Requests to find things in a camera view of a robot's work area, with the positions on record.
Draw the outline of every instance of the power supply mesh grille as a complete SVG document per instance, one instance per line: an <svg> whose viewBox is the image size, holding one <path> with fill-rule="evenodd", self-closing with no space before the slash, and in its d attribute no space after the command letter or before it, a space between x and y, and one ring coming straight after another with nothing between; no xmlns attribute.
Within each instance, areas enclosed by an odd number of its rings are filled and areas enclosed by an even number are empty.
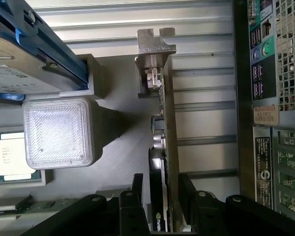
<svg viewBox="0 0 295 236"><path fill-rule="evenodd" d="M281 111L295 110L295 0L276 0L277 75Z"/></svg>

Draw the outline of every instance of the metal chassis wall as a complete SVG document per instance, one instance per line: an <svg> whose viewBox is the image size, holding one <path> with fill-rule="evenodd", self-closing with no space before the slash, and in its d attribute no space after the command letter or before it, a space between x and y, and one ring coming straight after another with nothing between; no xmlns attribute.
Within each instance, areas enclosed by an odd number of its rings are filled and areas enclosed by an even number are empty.
<svg viewBox="0 0 295 236"><path fill-rule="evenodd" d="M255 198L253 112L247 1L234 0L240 193Z"/></svg>

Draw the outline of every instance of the ethernet port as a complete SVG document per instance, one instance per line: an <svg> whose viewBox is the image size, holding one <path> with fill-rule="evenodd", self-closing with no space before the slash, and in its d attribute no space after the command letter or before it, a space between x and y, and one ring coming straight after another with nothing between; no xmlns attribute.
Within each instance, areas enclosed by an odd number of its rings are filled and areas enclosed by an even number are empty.
<svg viewBox="0 0 295 236"><path fill-rule="evenodd" d="M262 24L261 28L262 28L262 38L267 37L271 32L271 23L269 19Z"/></svg>

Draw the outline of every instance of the green circuit board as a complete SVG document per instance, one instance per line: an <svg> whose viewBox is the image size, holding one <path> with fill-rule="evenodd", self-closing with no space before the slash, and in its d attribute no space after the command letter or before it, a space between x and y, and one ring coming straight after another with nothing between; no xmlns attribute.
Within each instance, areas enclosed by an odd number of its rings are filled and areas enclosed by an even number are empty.
<svg viewBox="0 0 295 236"><path fill-rule="evenodd" d="M285 151L278 151L279 164L295 169L295 155Z"/></svg>
<svg viewBox="0 0 295 236"><path fill-rule="evenodd" d="M41 202L26 202L19 209L13 211L0 211L0 217L6 216L21 216L26 214L42 214L42 213L56 213L68 206L74 204L79 199L61 199L54 201L41 201Z"/></svg>
<svg viewBox="0 0 295 236"><path fill-rule="evenodd" d="M295 177L279 173L280 184L295 191Z"/></svg>
<svg viewBox="0 0 295 236"><path fill-rule="evenodd" d="M288 131L279 132L279 143L295 147L295 133Z"/></svg>
<svg viewBox="0 0 295 236"><path fill-rule="evenodd" d="M280 203L295 212L295 198L280 192Z"/></svg>

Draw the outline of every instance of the usb port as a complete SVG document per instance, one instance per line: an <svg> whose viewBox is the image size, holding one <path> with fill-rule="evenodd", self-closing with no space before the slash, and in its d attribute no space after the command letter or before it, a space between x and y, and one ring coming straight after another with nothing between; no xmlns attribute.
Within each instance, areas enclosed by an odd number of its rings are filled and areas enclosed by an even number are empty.
<svg viewBox="0 0 295 236"><path fill-rule="evenodd" d="M250 43L251 43L251 46L254 47L256 44L257 44L257 35L256 35L256 32L251 32L250 33Z"/></svg>
<svg viewBox="0 0 295 236"><path fill-rule="evenodd" d="M254 83L253 87L254 87L254 98L259 98L259 86L258 86L258 83Z"/></svg>
<svg viewBox="0 0 295 236"><path fill-rule="evenodd" d="M261 29L260 29L260 27L258 27L257 29L256 29L256 38L257 38L257 43L260 43L261 42Z"/></svg>
<svg viewBox="0 0 295 236"><path fill-rule="evenodd" d="M257 65L253 65L252 66L252 68L251 68L251 70L252 70L252 79L253 80L256 80L256 79L258 79L258 66Z"/></svg>
<svg viewBox="0 0 295 236"><path fill-rule="evenodd" d="M258 78L261 78L262 77L262 65L261 64L258 64L257 65L257 68L258 68Z"/></svg>
<svg viewBox="0 0 295 236"><path fill-rule="evenodd" d="M271 32L271 23L269 20L262 24L262 38L267 37Z"/></svg>
<svg viewBox="0 0 295 236"><path fill-rule="evenodd" d="M262 97L264 94L264 85L262 82L258 82L259 84L259 97Z"/></svg>

